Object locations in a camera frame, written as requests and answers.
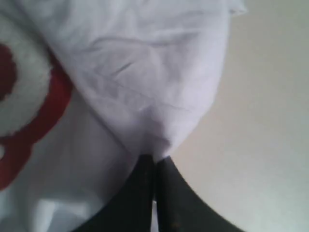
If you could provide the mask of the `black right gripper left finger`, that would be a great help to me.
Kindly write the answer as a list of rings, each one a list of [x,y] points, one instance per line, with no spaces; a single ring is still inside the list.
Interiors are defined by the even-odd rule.
[[[149,232],[154,195],[154,161],[141,155],[126,182],[78,232]]]

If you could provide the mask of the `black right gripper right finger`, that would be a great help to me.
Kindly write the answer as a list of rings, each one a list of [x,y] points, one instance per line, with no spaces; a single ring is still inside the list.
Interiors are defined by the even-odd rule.
[[[187,184],[171,157],[156,165],[155,199],[160,232],[240,232]]]

